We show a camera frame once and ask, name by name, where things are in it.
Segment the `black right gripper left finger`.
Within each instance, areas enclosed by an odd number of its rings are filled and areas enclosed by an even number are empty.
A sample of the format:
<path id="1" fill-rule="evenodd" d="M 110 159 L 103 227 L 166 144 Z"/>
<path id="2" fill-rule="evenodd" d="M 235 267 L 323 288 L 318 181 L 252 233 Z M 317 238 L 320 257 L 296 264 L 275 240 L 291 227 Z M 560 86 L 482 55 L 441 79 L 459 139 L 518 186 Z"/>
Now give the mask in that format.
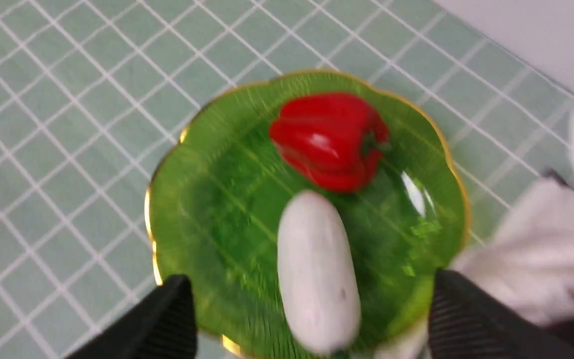
<path id="1" fill-rule="evenodd" d="M 171 275 L 69 359 L 194 359 L 198 329 L 185 275 Z"/>

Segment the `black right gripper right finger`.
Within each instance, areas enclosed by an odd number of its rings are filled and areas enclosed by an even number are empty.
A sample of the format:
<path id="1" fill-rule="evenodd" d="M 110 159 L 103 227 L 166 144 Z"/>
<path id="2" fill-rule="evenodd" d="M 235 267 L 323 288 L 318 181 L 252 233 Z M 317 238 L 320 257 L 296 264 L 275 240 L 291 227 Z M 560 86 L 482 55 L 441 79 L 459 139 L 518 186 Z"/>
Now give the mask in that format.
<path id="1" fill-rule="evenodd" d="M 574 359 L 574 346 L 445 269 L 433 280 L 428 347 L 433 359 Z"/>

